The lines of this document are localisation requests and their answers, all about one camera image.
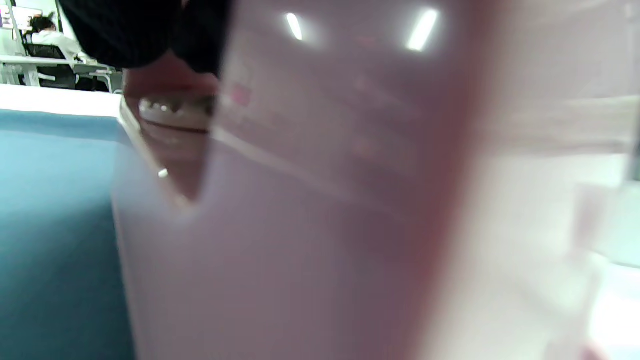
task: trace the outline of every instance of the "black chair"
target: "black chair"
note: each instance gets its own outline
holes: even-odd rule
[[[34,58],[66,60],[62,50],[55,45],[24,44],[24,48]],[[40,86],[44,88],[76,88],[76,74],[70,65],[42,66],[37,69],[39,74],[50,77],[40,79]]]

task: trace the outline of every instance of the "white wall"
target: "white wall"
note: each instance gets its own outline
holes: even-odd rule
[[[55,0],[15,0],[15,5],[21,8],[42,10],[45,16],[52,12],[58,13]]]

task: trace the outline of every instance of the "white table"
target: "white table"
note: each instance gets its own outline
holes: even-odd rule
[[[78,61],[64,59],[35,58],[31,56],[0,55],[0,63],[7,65],[20,65],[25,73],[24,80],[29,86],[40,86],[38,79],[38,67],[53,67],[58,65],[69,65],[76,75],[102,76],[109,82],[111,90],[111,76],[113,71],[107,65],[86,64]]]

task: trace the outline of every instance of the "dark hair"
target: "dark hair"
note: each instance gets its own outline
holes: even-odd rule
[[[32,17],[31,20],[29,20],[29,26],[31,26],[32,33],[39,33],[45,29],[55,28],[56,24],[53,22],[53,20],[51,20],[50,17],[36,16]]]

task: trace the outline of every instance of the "desk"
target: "desk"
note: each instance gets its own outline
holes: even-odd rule
[[[112,89],[112,75],[114,74],[111,67],[102,64],[86,64],[78,61],[69,61],[63,59],[34,58],[31,56],[19,55],[0,55],[0,63],[7,65],[20,65],[25,73],[25,82],[28,86],[40,86],[38,80],[38,67],[53,67],[58,65],[69,65],[73,68],[76,75],[100,76],[107,79],[109,90]]]
[[[0,110],[3,360],[134,360],[109,193],[117,131],[113,117]]]

